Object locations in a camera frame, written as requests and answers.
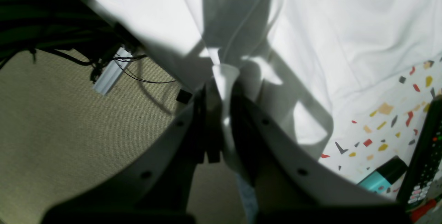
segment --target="white fabric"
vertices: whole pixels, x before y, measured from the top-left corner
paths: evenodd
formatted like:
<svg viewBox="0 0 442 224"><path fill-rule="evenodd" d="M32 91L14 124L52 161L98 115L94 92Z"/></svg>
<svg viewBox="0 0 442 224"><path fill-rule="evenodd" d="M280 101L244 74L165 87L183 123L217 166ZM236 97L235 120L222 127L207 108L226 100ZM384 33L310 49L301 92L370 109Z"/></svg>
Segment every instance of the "white fabric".
<svg viewBox="0 0 442 224"><path fill-rule="evenodd" d="M439 62L441 0L95 1L95 8L122 23L191 90L212 76L218 61L240 68L248 96L313 157L330 155L319 161L355 183L394 153L405 161L411 156L407 144L393 152L401 145L390 143L391 151L366 159L396 130L386 126L367 133L362 124L373 121L369 114L385 101L402 119L416 104L431 100L422 91L403 104L399 95L416 91L398 78L426 60ZM420 76L415 80L425 81ZM437 79L436 92L442 88ZM366 119L356 127L355 118ZM411 132L420 128L415 120ZM353 147L368 138L376 146ZM335 142L349 150L341 154ZM371 169L359 172L367 165Z"/></svg>

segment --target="floor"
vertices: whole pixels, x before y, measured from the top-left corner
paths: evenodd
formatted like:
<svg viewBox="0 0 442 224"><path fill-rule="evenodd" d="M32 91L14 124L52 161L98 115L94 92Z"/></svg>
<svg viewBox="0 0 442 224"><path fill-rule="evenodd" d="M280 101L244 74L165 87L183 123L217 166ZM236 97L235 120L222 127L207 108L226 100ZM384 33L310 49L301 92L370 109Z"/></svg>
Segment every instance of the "floor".
<svg viewBox="0 0 442 224"><path fill-rule="evenodd" d="M131 65L167 80L150 59ZM107 96L92 90L90 67L39 51L17 54L0 71L0 218L37 224L53 204L123 169L172 121L180 85L123 76ZM188 204L200 224L244 222L234 174L199 165Z"/></svg>

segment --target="black remote control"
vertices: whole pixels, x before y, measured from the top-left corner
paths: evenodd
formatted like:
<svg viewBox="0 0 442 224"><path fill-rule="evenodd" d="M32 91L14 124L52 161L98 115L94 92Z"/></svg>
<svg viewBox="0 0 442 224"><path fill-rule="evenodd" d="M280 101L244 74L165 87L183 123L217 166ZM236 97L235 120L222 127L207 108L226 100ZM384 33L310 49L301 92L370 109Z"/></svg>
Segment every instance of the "black remote control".
<svg viewBox="0 0 442 224"><path fill-rule="evenodd" d="M411 210L422 203L442 159L442 95L433 99L396 200Z"/></svg>

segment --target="red object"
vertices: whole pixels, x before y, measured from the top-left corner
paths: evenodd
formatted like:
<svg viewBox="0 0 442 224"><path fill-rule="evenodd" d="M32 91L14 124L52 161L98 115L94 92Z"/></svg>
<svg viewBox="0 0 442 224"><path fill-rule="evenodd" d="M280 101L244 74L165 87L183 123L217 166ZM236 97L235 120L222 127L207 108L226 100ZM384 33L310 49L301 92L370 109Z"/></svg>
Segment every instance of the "red object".
<svg viewBox="0 0 442 224"><path fill-rule="evenodd" d="M371 143L373 143L373 141L371 141L371 139L367 139L366 141L363 142L363 144L365 146L369 146L369 145L371 145Z"/></svg>
<svg viewBox="0 0 442 224"><path fill-rule="evenodd" d="M414 87L414 89L415 89L417 92L420 92L420 89L419 89L419 87L417 86L417 84L413 84L413 87Z"/></svg>
<svg viewBox="0 0 442 224"><path fill-rule="evenodd" d="M405 124L406 124L407 126L410 125L410 122L411 122L412 118L413 118L413 111L410 111L410 112L409 112L409 118L408 118L408 120L405 122Z"/></svg>
<svg viewBox="0 0 442 224"><path fill-rule="evenodd" d="M430 210L431 208L434 208L436 206L437 202L434 199L431 199L428 201L428 203L426 205L423 205L422 207L418 208L415 211L412 211L412 214L410 216L410 218L412 219L412 222L415 223L417 222L423 215L426 214L426 212L428 212L428 210Z"/></svg>

